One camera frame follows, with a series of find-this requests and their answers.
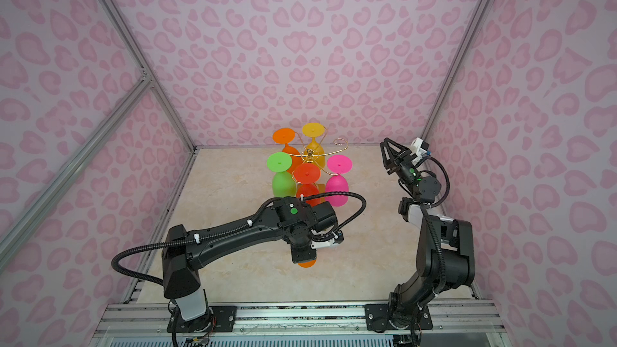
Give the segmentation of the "pink wine glass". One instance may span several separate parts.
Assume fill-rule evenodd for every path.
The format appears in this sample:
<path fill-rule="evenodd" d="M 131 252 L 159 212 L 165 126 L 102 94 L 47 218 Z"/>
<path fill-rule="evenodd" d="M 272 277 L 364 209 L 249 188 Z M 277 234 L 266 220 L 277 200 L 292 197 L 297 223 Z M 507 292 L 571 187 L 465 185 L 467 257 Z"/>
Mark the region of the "pink wine glass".
<path fill-rule="evenodd" d="M 337 154 L 326 162 L 327 168 L 333 175 L 326 183 L 326 193 L 349 192 L 349 183 L 345 175 L 353 169 L 353 162 L 345 155 Z M 326 201 L 333 207 L 343 207 L 349 201 L 346 195 L 334 195 L 326 197 Z"/>

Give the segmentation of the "red wine glass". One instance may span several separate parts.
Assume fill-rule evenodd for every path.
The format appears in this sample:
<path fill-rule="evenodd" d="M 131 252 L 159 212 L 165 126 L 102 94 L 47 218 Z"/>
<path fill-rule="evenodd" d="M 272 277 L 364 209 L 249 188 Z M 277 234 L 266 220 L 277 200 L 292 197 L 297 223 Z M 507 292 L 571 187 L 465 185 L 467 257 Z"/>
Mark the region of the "red wine glass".
<path fill-rule="evenodd" d="M 297 182 L 296 196 L 298 198 L 306 198 L 320 193 L 317 182 L 321 177 L 321 170 L 314 163 L 306 162 L 299 165 L 292 176 Z"/>

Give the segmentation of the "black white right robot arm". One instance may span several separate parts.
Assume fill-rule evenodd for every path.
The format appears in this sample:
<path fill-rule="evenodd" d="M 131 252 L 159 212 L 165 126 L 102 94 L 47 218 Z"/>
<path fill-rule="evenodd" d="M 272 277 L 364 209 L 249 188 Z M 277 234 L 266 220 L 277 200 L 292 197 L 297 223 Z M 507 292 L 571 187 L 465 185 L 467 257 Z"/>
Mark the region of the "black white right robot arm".
<path fill-rule="evenodd" d="M 426 141 L 416 138 L 406 147 L 385 138 L 379 146 L 385 170 L 397 175 L 399 186 L 407 193 L 398 204 L 398 213 L 406 222 L 412 207 L 419 207 L 421 213 L 416 272 L 388 299 L 388 322 L 395 329 L 414 331 L 421 327 L 425 308 L 442 292 L 472 285 L 473 229 L 471 223 L 429 213 L 445 202 L 451 181 Z"/>

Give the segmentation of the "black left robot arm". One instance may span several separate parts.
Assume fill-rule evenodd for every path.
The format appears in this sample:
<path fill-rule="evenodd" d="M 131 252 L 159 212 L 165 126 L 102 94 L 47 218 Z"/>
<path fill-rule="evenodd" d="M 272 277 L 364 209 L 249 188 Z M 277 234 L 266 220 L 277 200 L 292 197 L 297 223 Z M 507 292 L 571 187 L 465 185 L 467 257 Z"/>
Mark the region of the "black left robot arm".
<path fill-rule="evenodd" d="M 217 227 L 187 231 L 172 227 L 167 236 L 170 247 L 162 251 L 164 297 L 175 303 L 180 321 L 209 317 L 209 305 L 202 289 L 199 270 L 215 260 L 245 248 L 283 240 L 290 246 L 292 262 L 317 259 L 319 247 L 332 247 L 343 240 L 341 231 L 326 233 L 337 226 L 329 202 L 315 207 L 295 198 L 268 199 L 257 212 Z"/>

